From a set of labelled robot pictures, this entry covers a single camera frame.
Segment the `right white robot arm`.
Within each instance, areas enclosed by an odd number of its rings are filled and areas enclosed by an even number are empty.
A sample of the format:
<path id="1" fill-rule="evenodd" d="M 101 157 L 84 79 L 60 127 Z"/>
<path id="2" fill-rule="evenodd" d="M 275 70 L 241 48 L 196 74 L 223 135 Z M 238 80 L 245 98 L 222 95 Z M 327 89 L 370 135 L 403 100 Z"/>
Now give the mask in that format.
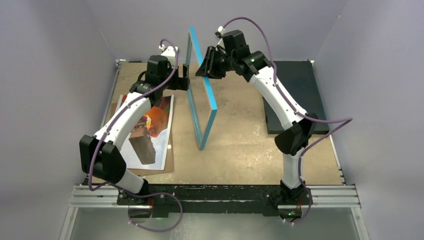
<path id="1" fill-rule="evenodd" d="M 197 77 L 222 79 L 227 72 L 234 71 L 255 87 L 276 114 L 283 131 L 274 138 L 282 152 L 283 174 L 280 196 L 288 204 L 300 198 L 302 184 L 301 153 L 309 144 L 316 123 L 309 114 L 298 106 L 294 98 L 276 77 L 276 68 L 261 52 L 251 52 L 245 36 L 240 30 L 225 31 L 220 27 L 215 33 L 219 42 L 209 46 L 205 57 L 196 71 Z"/>

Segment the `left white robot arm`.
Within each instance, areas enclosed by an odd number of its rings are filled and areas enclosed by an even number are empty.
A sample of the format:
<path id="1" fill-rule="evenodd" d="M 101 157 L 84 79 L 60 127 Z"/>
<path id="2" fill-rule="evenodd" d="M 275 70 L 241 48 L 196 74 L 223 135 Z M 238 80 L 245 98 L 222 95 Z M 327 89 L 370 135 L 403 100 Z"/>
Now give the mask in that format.
<path id="1" fill-rule="evenodd" d="M 164 90 L 188 90 L 189 79 L 179 77 L 178 60 L 177 53 L 152 55 L 147 69 L 131 85 L 113 117 L 96 133 L 80 139 L 81 168 L 92 191 L 97 190 L 93 178 L 98 178 L 129 192 L 130 199 L 138 205 L 148 201 L 148 182 L 128 169 L 121 149 L 135 124 L 163 96 Z"/>

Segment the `blue wooden picture frame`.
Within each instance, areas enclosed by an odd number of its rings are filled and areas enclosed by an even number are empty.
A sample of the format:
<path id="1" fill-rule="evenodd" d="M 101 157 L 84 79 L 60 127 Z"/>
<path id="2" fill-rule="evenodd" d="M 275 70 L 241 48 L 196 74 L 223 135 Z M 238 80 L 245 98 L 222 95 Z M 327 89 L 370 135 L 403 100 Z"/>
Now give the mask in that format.
<path id="1" fill-rule="evenodd" d="M 196 30 L 193 26 L 188 29 L 188 40 L 185 54 L 186 72 L 190 78 L 190 87 L 187 91 L 188 105 L 191 112 L 194 132 L 199 150 L 206 147 L 218 106 L 212 84 L 209 78 L 195 76 L 195 72 L 204 60 Z"/>

